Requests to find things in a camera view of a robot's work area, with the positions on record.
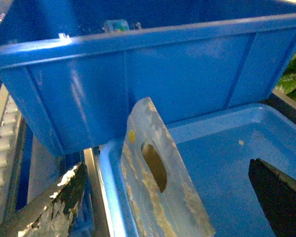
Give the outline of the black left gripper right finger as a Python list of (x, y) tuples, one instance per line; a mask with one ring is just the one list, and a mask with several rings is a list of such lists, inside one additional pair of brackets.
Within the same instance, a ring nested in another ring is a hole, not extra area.
[(274, 234), (296, 237), (296, 180), (260, 158), (250, 160), (248, 176)]

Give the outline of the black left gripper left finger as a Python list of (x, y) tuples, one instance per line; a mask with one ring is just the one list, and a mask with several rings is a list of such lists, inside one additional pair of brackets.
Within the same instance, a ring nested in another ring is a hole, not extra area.
[(87, 167), (79, 162), (18, 213), (0, 224), (0, 237), (68, 237), (85, 192)]

